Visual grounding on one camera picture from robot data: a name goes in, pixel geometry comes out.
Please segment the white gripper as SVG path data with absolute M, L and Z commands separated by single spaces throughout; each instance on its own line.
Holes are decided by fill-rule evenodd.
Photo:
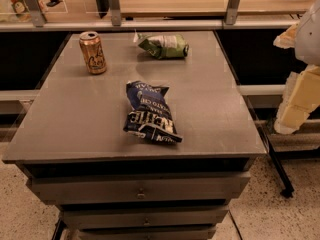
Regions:
M 299 24 L 278 35 L 273 45 L 294 48 L 298 60 L 308 65 L 301 73 L 291 72 L 287 78 L 274 122 L 279 134 L 297 131 L 310 114 L 320 106 L 320 0 L 302 16 Z

